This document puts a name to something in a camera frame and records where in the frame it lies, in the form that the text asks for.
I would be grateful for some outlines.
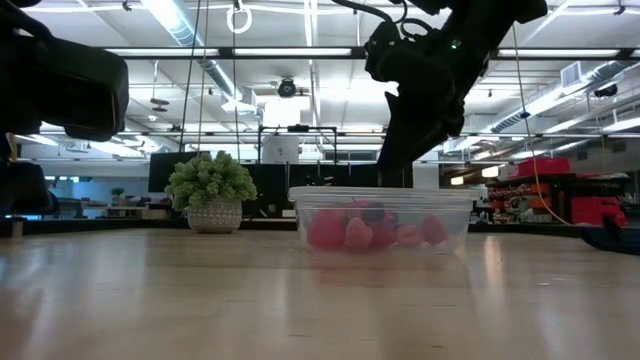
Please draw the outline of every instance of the clear plastic container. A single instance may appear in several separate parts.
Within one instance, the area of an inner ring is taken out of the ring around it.
[[[300,240],[317,251],[420,249],[452,253],[465,240],[475,190],[294,187]]]

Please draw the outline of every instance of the cable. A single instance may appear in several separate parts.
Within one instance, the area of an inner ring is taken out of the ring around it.
[[[202,4],[202,0],[198,0],[198,8]],[[191,86],[191,70],[193,69],[193,54],[196,52],[196,43],[198,42],[198,25],[200,23],[200,10],[196,11],[196,23],[193,29],[193,42],[191,43],[191,57],[189,60],[189,72],[187,73],[187,89],[184,92],[184,108],[182,109],[182,128],[180,129],[180,143],[178,144],[178,152],[182,152],[184,143],[184,129],[187,122],[187,102],[189,101],[189,87]]]
[[[565,225],[569,225],[572,226],[573,224],[567,222],[566,220],[564,220],[563,218],[561,218],[560,216],[558,216],[558,214],[556,214],[555,212],[553,212],[553,210],[551,210],[551,208],[549,208],[549,205],[547,205],[547,202],[545,201],[545,199],[542,197],[542,190],[540,188],[540,177],[538,176],[538,165],[536,162],[536,152],[533,150],[533,137],[531,136],[531,130],[529,129],[529,116],[527,114],[527,108],[526,108],[526,104],[525,104],[525,100],[524,100],[524,90],[522,87],[522,75],[521,75],[521,71],[520,71],[520,56],[518,54],[519,52],[519,48],[518,48],[518,36],[516,35],[516,25],[513,24],[511,27],[511,30],[513,32],[513,45],[515,48],[515,53],[516,53],[516,67],[518,70],[518,84],[520,85],[520,100],[522,101],[522,116],[524,117],[524,125],[527,129],[527,141],[529,142],[529,150],[531,150],[531,155],[533,156],[533,174],[535,175],[536,178],[536,187],[538,188],[538,197],[540,198],[540,201],[542,202],[542,205],[544,205],[545,209],[547,209],[547,211],[549,212],[549,214],[551,214],[551,216],[553,216],[554,218],[556,218],[556,220],[560,221],[561,223],[565,224]]]
[[[402,0],[402,16],[400,19],[394,21],[394,24],[403,24],[405,20],[407,20],[407,15],[409,14],[409,7],[407,6],[407,1]]]
[[[198,150],[196,156],[200,156],[200,139],[202,138],[202,111],[204,110],[204,74],[206,73],[204,64],[207,62],[207,38],[209,37],[209,0],[207,0],[207,9],[204,13],[204,50],[202,51],[202,77],[200,78],[200,118],[198,120]]]
[[[402,33],[402,35],[412,38],[412,39],[416,39],[417,37],[419,37],[420,35],[416,35],[416,34],[412,34],[409,31],[407,31],[407,29],[405,29],[405,25],[406,24],[413,24],[413,25],[418,25],[421,28],[425,29],[427,32],[433,31],[433,27],[431,27],[431,25],[427,24],[426,22],[420,20],[420,19],[416,19],[416,18],[408,18],[405,19],[401,24],[400,24],[400,32]]]
[[[233,23],[236,23],[236,13],[233,13]],[[232,37],[232,41],[233,41],[233,48],[236,48],[236,34],[233,33],[233,37]],[[233,57],[233,83],[237,84],[237,79],[236,79],[236,57]],[[235,107],[235,111],[234,111],[234,115],[235,115],[235,122],[236,122],[236,147],[238,150],[238,162],[240,162],[240,131],[238,129],[238,100],[236,100],[238,98],[238,87],[234,86],[233,87],[233,105]]]
[[[237,1],[238,1],[238,9],[236,9],[234,6],[231,6],[229,10],[227,10],[227,27],[229,28],[229,31],[231,31],[234,34],[242,34],[247,30],[249,30],[249,28],[253,24],[253,15],[251,14],[251,9],[244,6],[244,4],[242,3],[242,0],[237,0]],[[237,29],[235,15],[236,13],[239,13],[239,12],[243,12],[247,14],[247,21],[244,23],[244,25],[241,28]]]

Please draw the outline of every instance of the table surface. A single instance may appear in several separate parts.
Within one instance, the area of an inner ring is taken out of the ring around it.
[[[640,259],[470,234],[455,256],[311,254],[293,232],[0,246],[3,359],[637,359]]]

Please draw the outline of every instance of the green plant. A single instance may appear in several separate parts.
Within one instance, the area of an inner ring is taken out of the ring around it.
[[[120,196],[124,193],[123,188],[113,188],[111,189],[111,195]]]
[[[257,190],[249,171],[231,155],[218,152],[215,159],[203,153],[185,163],[178,163],[164,191],[173,198],[173,208],[203,206],[209,200],[255,200]]]

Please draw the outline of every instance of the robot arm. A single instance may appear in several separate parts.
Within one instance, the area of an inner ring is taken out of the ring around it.
[[[379,9],[333,1],[384,20],[365,44],[365,70],[376,81],[399,84],[398,96],[385,94],[391,120],[378,160],[385,172],[400,169],[449,136],[459,135],[464,98],[484,75],[491,53],[515,21],[525,23],[547,14],[544,0],[410,0],[428,14],[446,7],[451,14],[441,29],[406,16],[396,22],[398,29]],[[390,1],[406,5],[405,0]],[[427,34],[409,34],[404,29],[409,23],[422,26]]]

